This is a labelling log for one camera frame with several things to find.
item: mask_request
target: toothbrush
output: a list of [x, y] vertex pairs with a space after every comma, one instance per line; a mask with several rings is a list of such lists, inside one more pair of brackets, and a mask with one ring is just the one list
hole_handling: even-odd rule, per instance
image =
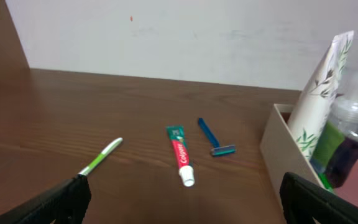
[[115, 148], [117, 148], [118, 145], [122, 143], [122, 138], [117, 138], [113, 142], [111, 142], [108, 146], [106, 146], [102, 152], [97, 156], [96, 159], [94, 159], [89, 165], [87, 165], [81, 172], [78, 174], [87, 176], [92, 170], [98, 166], [104, 158], [106, 158]]

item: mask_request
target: toothbrush handle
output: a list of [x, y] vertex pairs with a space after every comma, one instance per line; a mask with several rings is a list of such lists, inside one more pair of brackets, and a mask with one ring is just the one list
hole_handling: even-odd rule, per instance
[[106, 158], [118, 145], [122, 142], [122, 138], [117, 138], [112, 141], [108, 146], [106, 146], [102, 152], [94, 159], [89, 165], [87, 165], [84, 169], [81, 170], [78, 174], [88, 175], [96, 166], [98, 166], [104, 158]]
[[216, 137], [214, 136], [214, 134], [211, 132], [211, 130], [209, 130], [208, 126], [206, 125], [206, 123], [204, 122], [203, 118], [198, 118], [198, 125], [200, 126], [200, 128], [204, 131], [206, 137], [208, 138], [208, 140], [211, 142], [211, 144], [214, 146], [214, 148], [219, 147], [219, 142], [216, 139]]

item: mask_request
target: beige box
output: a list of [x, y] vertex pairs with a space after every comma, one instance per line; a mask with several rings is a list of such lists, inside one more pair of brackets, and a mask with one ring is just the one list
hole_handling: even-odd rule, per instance
[[324, 188], [309, 161], [303, 157], [286, 124], [285, 118], [288, 119], [292, 110], [292, 105], [274, 104], [260, 143], [260, 151], [280, 205], [280, 186], [286, 172], [296, 173]]

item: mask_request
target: clear bottle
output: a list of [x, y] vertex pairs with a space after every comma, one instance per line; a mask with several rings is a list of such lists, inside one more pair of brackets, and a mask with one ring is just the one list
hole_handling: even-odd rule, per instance
[[336, 188], [342, 186], [357, 160], [358, 73], [352, 75], [345, 94], [335, 99], [310, 162]]

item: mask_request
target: tube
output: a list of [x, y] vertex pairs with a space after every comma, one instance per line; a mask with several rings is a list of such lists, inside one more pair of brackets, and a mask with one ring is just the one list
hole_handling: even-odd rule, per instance
[[302, 154], [310, 160], [336, 97], [353, 31], [336, 35], [296, 104], [288, 128]]
[[186, 150], [185, 132], [183, 126], [168, 126], [167, 133], [171, 139], [173, 150], [177, 157], [179, 175], [183, 185], [191, 187], [194, 185], [193, 168], [189, 165], [189, 155]]

